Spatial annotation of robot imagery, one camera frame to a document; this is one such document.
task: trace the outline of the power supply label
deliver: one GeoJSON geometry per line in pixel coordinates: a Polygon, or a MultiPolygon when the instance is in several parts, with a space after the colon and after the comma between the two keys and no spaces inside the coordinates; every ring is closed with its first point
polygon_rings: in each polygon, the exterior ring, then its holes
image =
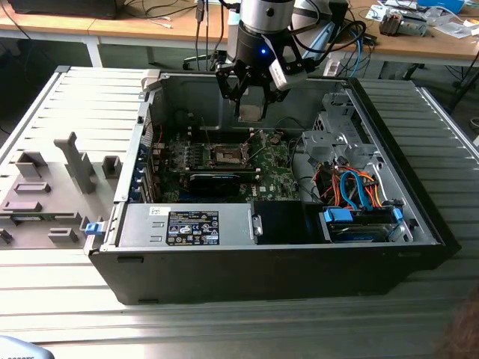
{"type": "Polygon", "coordinates": [[[219,245],[218,212],[170,212],[166,244],[219,245]]]}

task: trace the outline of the sticker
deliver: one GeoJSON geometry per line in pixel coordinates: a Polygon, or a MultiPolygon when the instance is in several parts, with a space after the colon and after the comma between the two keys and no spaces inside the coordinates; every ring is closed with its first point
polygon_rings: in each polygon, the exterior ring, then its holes
{"type": "Polygon", "coordinates": [[[19,217],[19,216],[12,216],[14,221],[41,221],[42,218],[40,217],[19,217]]]}
{"type": "Polygon", "coordinates": [[[171,207],[150,207],[149,215],[168,215],[171,207]]]}
{"type": "Polygon", "coordinates": [[[168,227],[168,233],[177,234],[177,233],[180,232],[179,228],[180,228],[179,226],[169,226],[168,227]]]}
{"type": "Polygon", "coordinates": [[[217,211],[169,212],[166,244],[219,245],[219,213],[217,211]]]}

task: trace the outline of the robotic arm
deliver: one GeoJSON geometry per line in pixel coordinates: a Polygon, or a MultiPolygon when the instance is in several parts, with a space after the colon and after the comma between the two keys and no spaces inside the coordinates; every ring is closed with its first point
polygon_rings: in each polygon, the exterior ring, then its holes
{"type": "Polygon", "coordinates": [[[222,6],[239,12],[237,36],[228,39],[228,61],[216,65],[220,91],[223,98],[236,103],[236,116],[239,116],[241,97],[248,86],[263,88],[261,117],[265,118],[268,105],[281,102],[289,89],[304,81],[307,74],[326,57],[324,54],[328,50],[318,47],[324,47],[328,39],[316,39],[313,43],[319,46],[310,49],[302,44],[298,36],[304,40],[306,32],[313,35],[319,32],[328,37],[335,35],[343,24],[348,4],[346,0],[330,0],[318,6],[313,1],[242,0],[241,4],[226,4],[221,0],[222,6]],[[302,54],[296,42],[305,47],[306,52],[302,50],[302,54]],[[302,55],[310,53],[309,50],[323,54],[319,62],[314,57],[302,58],[302,55]],[[232,72],[238,78],[233,87],[228,83],[232,72]]]}

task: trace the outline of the green circuit board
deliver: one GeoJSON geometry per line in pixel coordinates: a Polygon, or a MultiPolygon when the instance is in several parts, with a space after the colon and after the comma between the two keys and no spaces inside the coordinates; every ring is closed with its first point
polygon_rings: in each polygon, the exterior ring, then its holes
{"type": "MultiPolygon", "coordinates": [[[[194,168],[189,167],[186,156],[189,156],[192,142],[188,138],[175,135],[165,140],[165,150],[159,165],[159,192],[161,202],[195,202],[189,196],[188,181],[194,168]]],[[[215,146],[222,150],[234,151],[239,144],[201,143],[195,142],[195,168],[204,173],[210,160],[209,148],[215,146]]],[[[247,165],[252,172],[252,179],[240,181],[238,195],[215,198],[215,202],[245,203],[251,200],[298,200],[299,193],[295,187],[295,180],[288,167],[289,150],[287,141],[283,141],[274,132],[264,132],[256,135],[248,143],[247,165]]]]}

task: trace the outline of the metal platform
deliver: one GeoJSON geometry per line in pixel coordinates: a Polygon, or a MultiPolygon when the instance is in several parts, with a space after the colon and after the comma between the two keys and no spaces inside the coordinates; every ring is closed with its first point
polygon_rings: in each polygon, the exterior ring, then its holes
{"type": "Polygon", "coordinates": [[[139,94],[144,71],[75,67],[62,71],[54,73],[1,149],[0,217],[8,215],[7,203],[38,201],[41,213],[76,214],[79,220],[65,223],[39,221],[34,216],[10,216],[25,221],[18,226],[10,223],[10,219],[0,224],[14,239],[7,245],[0,240],[0,249],[82,248],[85,236],[79,229],[80,221],[85,217],[89,221],[108,218],[112,210],[118,179],[106,179],[102,163],[106,156],[121,162],[125,159],[138,108],[143,102],[139,94]],[[95,190],[90,194],[80,191],[65,167],[65,155],[54,145],[54,140],[68,138],[71,132],[77,137],[76,148],[86,153],[93,165],[91,181],[95,190]],[[46,163],[34,170],[41,176],[36,179],[20,175],[16,165],[29,152],[39,153],[46,163]],[[31,185],[39,181],[51,190],[28,194],[13,189],[18,183],[31,185]],[[52,228],[67,230],[67,227],[73,231],[74,242],[67,236],[60,241],[53,240],[58,236],[49,238],[52,228]]]}

